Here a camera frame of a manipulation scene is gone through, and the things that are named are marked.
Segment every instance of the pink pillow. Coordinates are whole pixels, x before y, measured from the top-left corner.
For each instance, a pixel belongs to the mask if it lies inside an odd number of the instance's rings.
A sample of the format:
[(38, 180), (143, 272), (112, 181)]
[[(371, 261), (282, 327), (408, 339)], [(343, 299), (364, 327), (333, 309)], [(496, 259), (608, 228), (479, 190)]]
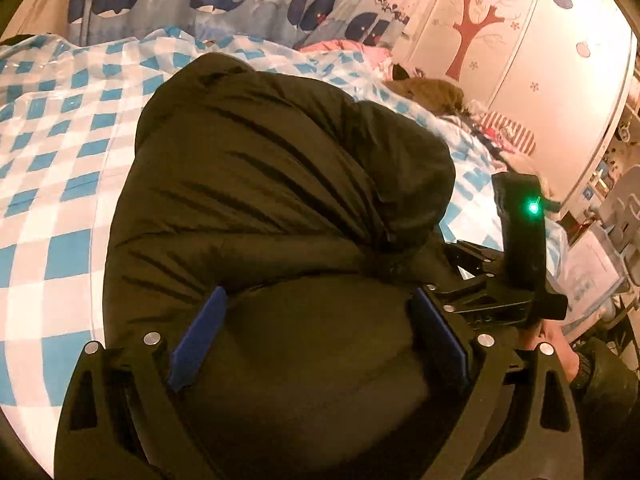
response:
[(331, 40), (321, 41), (309, 46), (304, 46), (300, 52), (318, 52), (329, 50), (356, 50), (364, 56), (367, 65), (379, 76), (383, 81), (393, 80), (393, 60), (391, 52), (380, 46), (366, 46), (357, 41), (351, 40)]

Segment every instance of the checkered bedsheet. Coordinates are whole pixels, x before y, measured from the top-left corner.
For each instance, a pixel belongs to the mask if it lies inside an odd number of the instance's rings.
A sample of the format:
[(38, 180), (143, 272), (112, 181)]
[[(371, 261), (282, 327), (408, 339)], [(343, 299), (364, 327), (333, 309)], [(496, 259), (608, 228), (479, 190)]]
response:
[[(140, 111), (195, 57), (220, 51), (258, 70), (318, 78), (438, 132), (456, 165), (447, 240), (501, 248), (488, 153), (456, 126), (390, 94), (356, 52), (301, 54), (267, 41), (184, 32), (76, 48), (56, 36), (0, 47), (0, 405), (52, 472), (60, 406), (82, 346), (103, 340), (109, 229), (133, 161)], [(566, 247), (548, 222), (548, 268)]]

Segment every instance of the striped pillow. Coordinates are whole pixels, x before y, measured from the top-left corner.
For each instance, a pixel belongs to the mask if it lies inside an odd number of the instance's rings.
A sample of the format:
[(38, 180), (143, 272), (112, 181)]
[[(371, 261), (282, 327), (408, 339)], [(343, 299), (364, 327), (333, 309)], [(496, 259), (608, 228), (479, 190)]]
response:
[(489, 112), (482, 117), (482, 126), (501, 132), (514, 147), (526, 155), (536, 149), (536, 139), (531, 130), (512, 121), (498, 112)]

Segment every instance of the metal pin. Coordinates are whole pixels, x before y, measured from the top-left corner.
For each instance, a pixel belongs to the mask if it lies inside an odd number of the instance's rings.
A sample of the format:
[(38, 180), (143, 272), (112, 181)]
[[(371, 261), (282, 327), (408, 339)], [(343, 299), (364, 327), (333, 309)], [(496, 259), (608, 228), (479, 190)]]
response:
[(487, 348), (495, 344), (495, 339), (490, 334), (480, 334), (478, 336), (478, 342)]
[(89, 341), (86, 345), (84, 345), (84, 353), (89, 355), (95, 354), (99, 348), (100, 345), (96, 341)]
[(553, 346), (551, 346), (549, 343), (546, 343), (546, 342), (540, 344), (540, 351), (544, 355), (553, 355), (554, 354)]
[(142, 341), (145, 342), (145, 345), (157, 345), (160, 342), (160, 334), (158, 332), (149, 332), (142, 338)]

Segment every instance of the green light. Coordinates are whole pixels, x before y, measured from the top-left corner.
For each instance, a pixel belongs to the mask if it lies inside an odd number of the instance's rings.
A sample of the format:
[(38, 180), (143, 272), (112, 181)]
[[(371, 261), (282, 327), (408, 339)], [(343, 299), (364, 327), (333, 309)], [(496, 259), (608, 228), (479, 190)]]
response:
[(533, 215), (537, 215), (540, 212), (540, 199), (542, 197), (538, 197), (535, 202), (529, 202), (529, 212)]

